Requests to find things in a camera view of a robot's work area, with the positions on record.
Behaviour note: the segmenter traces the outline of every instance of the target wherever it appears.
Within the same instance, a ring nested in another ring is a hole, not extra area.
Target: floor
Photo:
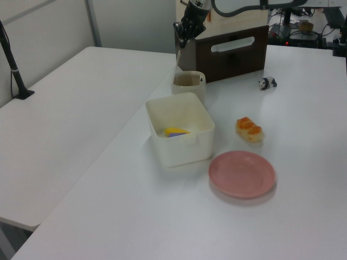
[[[32,232],[0,222],[0,260],[10,260]]]

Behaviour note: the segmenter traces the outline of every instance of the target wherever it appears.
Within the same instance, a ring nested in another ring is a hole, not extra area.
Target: white table
[[[277,88],[259,91],[264,75]],[[171,77],[149,99],[169,95]],[[13,260],[346,259],[345,59],[268,46],[264,71],[207,88],[213,157],[262,155],[277,175],[271,192],[222,194],[209,182],[211,159],[162,167],[142,104]],[[243,116],[263,127],[263,145],[235,134]]]
[[[175,65],[87,48],[0,109],[0,221],[34,231]]]

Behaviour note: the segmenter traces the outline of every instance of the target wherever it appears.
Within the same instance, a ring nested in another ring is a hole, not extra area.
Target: white wall
[[[85,0],[55,0],[4,27],[27,88],[85,47],[94,46]],[[10,68],[0,48],[0,107],[10,100]]]
[[[101,45],[175,52],[174,0],[90,0]]]

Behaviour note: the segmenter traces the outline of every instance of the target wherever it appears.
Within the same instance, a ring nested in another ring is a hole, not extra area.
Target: purple object
[[[182,134],[186,134],[186,133],[171,133],[171,134],[169,134],[169,137],[176,137],[176,136],[182,135]]]

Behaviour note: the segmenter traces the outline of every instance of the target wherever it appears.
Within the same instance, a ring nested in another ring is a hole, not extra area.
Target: panda toy
[[[259,88],[260,90],[265,90],[269,88],[270,86],[277,86],[277,83],[273,77],[264,77],[259,81]]]

